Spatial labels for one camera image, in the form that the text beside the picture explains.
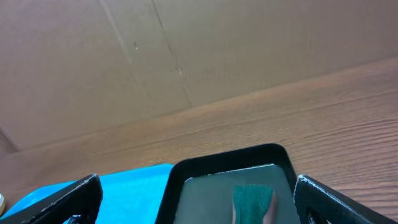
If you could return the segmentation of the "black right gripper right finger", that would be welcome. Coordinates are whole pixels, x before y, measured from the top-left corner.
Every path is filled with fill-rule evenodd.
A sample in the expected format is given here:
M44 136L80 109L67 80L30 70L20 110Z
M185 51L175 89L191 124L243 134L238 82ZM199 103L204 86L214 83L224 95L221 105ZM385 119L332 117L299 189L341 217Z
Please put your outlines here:
M397 224L396 221L303 174L297 178L294 204L301 224Z

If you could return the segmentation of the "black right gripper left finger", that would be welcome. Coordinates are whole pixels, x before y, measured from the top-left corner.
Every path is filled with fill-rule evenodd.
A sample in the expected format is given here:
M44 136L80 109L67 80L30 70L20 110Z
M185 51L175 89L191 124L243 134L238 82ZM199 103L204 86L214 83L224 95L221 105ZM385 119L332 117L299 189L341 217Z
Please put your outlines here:
M2 224L95 223L103 199L97 174L66 186L35 204L1 219Z

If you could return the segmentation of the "green orange sponge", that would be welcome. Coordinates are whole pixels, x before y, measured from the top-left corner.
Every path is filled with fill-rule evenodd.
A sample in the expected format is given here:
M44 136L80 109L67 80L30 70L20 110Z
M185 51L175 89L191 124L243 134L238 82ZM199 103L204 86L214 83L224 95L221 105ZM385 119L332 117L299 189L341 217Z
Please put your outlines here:
M274 224L277 196L266 185L235 185L232 224Z

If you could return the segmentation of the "white pink plate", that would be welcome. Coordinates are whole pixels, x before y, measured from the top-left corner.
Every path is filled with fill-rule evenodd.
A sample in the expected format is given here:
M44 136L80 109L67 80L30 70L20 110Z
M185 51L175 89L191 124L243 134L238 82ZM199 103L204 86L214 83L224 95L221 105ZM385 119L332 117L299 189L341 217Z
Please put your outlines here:
M0 216L3 214L6 207L6 200L2 194L0 194Z

